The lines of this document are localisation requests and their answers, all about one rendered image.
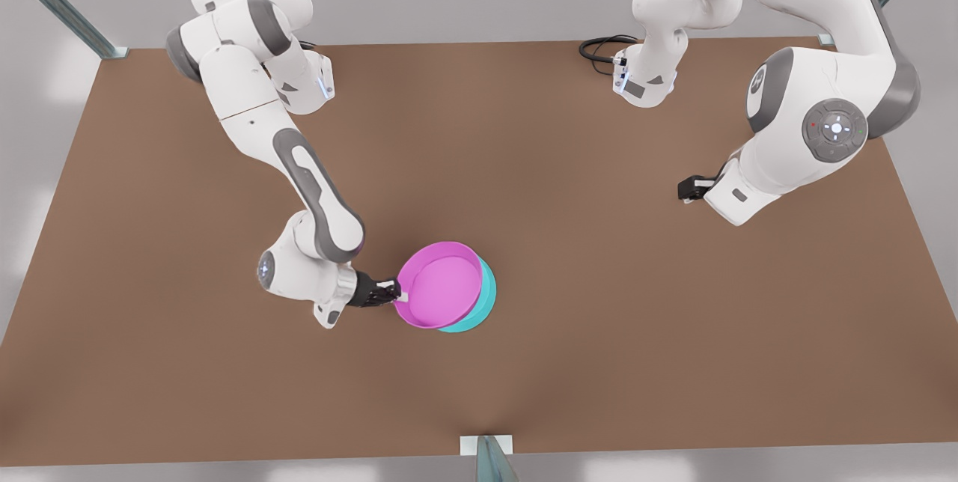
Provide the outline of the pink plate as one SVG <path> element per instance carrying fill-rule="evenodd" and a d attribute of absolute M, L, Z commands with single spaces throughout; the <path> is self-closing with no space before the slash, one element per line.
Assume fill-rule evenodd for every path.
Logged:
<path fill-rule="evenodd" d="M 397 277 L 401 295 L 394 307 L 420 329 L 441 329 L 466 317 L 483 285 L 479 254 L 458 241 L 439 241 L 408 258 Z"/>

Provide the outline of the blue plate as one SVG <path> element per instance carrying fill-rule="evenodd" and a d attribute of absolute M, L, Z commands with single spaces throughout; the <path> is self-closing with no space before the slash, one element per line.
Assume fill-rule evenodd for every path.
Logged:
<path fill-rule="evenodd" d="M 490 312 L 494 307 L 494 301 L 497 295 L 497 284 L 492 273 L 492 268 L 489 267 L 489 264 L 483 260 L 482 257 L 479 257 L 479 261 L 482 267 L 482 285 L 479 296 L 476 300 L 475 305 L 473 305 L 472 310 L 469 314 L 465 315 L 462 319 L 459 319 L 455 324 L 449 326 L 443 326 L 440 328 L 440 332 L 446 333 L 460 333 L 471 331 L 475 326 L 479 326 L 489 317 Z"/>

